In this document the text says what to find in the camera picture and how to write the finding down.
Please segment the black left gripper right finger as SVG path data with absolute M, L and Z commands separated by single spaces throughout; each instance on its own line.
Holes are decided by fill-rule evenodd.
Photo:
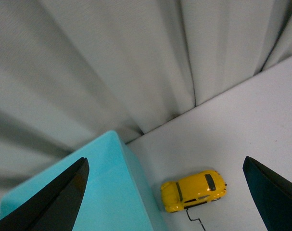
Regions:
M 242 169 L 267 230 L 292 231 L 292 182 L 249 156 Z

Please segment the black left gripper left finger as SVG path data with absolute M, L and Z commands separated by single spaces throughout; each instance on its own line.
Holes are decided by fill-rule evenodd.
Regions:
M 13 212 L 0 220 L 0 231 L 71 231 L 89 176 L 80 158 Z

